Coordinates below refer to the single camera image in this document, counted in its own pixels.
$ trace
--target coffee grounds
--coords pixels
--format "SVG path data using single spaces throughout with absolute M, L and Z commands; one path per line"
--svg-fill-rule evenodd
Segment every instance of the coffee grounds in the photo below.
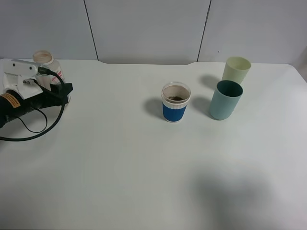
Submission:
M 178 97 L 178 96 L 169 97 L 169 99 L 173 100 L 173 101 L 182 101 L 183 100 L 181 97 Z

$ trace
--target white plastic bottle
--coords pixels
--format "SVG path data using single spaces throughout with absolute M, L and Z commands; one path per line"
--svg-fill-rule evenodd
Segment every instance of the white plastic bottle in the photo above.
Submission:
M 46 50 L 39 50 L 33 54 L 33 60 L 36 63 L 44 64 L 45 66 L 48 66 L 51 71 L 57 73 L 62 80 L 65 83 L 65 78 L 63 75 L 63 71 L 61 69 L 61 66 L 59 65 L 59 62 L 55 59 L 53 59 L 53 56 Z M 60 81 L 52 76 L 49 75 L 48 77 L 38 77 L 37 78 L 38 83 L 43 86 L 44 88 L 50 90 L 50 84 L 60 84 Z

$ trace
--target orange label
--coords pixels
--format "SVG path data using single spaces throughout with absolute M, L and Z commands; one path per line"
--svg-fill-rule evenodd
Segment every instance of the orange label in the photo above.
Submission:
M 4 97 L 11 105 L 13 106 L 14 109 L 18 108 L 20 106 L 19 101 L 11 94 L 9 93 L 4 93 L 0 95 L 1 97 Z

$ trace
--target cup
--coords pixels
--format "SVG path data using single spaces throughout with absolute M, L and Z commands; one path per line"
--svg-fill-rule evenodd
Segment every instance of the cup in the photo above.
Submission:
M 251 63 L 243 57 L 227 59 L 222 80 L 234 81 L 241 84 L 251 67 Z
M 178 122 L 182 119 L 191 97 L 190 88 L 181 82 L 166 84 L 161 92 L 163 116 L 168 122 Z
M 217 120 L 228 118 L 243 93 L 242 87 L 231 80 L 222 80 L 217 83 L 210 104 L 210 114 Z

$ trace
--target cup rim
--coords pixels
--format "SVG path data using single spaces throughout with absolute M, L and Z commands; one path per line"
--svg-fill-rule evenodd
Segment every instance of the cup rim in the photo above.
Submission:
M 241 60 L 243 60 L 243 61 L 248 62 L 249 68 L 247 68 L 247 69 L 237 69 L 237 68 L 233 67 L 232 65 L 229 64 L 229 60 L 232 59 L 232 58 L 237 58 L 237 59 L 241 59 Z M 229 65 L 229 67 L 231 67 L 231 68 L 233 68 L 233 69 L 235 69 L 235 70 L 237 70 L 237 71 L 246 71 L 246 70 L 248 70 L 248 69 L 251 68 L 251 62 L 248 61 L 246 58 L 240 57 L 240 56 L 229 57 L 229 58 L 227 58 L 226 63 L 227 63 L 227 65 Z
M 235 96 L 235 97 L 231 97 L 231 96 L 228 96 L 228 95 L 223 94 L 223 93 L 222 93 L 221 91 L 219 91 L 219 89 L 217 88 L 218 84 L 221 83 L 221 82 L 223 82 L 223 81 L 230 81 L 230 82 L 233 82 L 234 84 L 238 85 L 238 86 L 240 87 L 240 89 L 242 90 L 241 94 L 238 95 L 238 96 Z M 243 94 L 243 88 L 242 88 L 242 86 L 241 86 L 239 83 L 237 83 L 237 82 L 235 82 L 235 81 L 232 81 L 232 80 L 221 80 L 221 81 L 219 81 L 219 82 L 216 84 L 216 90 L 217 90 L 221 95 L 223 95 L 223 96 L 225 96 L 225 97 L 229 97 L 229 98 L 240 97 L 240 96 L 242 96 L 242 94 Z
M 175 100 L 172 100 L 172 99 L 168 99 L 168 97 L 166 97 L 166 95 L 163 93 L 163 90 L 166 89 L 169 86 L 172 86 L 172 84 L 174 84 L 174 85 L 178 84 L 179 86 L 182 86 L 186 90 L 188 90 L 189 97 L 184 99 L 184 100 L 181 100 L 181 101 L 175 101 Z M 172 82 L 167 83 L 165 86 L 163 86 L 162 91 L 161 91 L 161 96 L 162 96 L 162 98 L 163 97 L 167 98 L 167 100 L 166 99 L 164 99 L 164 100 L 166 100 L 169 103 L 181 105 L 181 104 L 187 102 L 190 99 L 190 97 L 191 97 L 191 89 L 185 83 L 182 83 L 182 82 L 179 82 L 179 81 L 172 81 Z

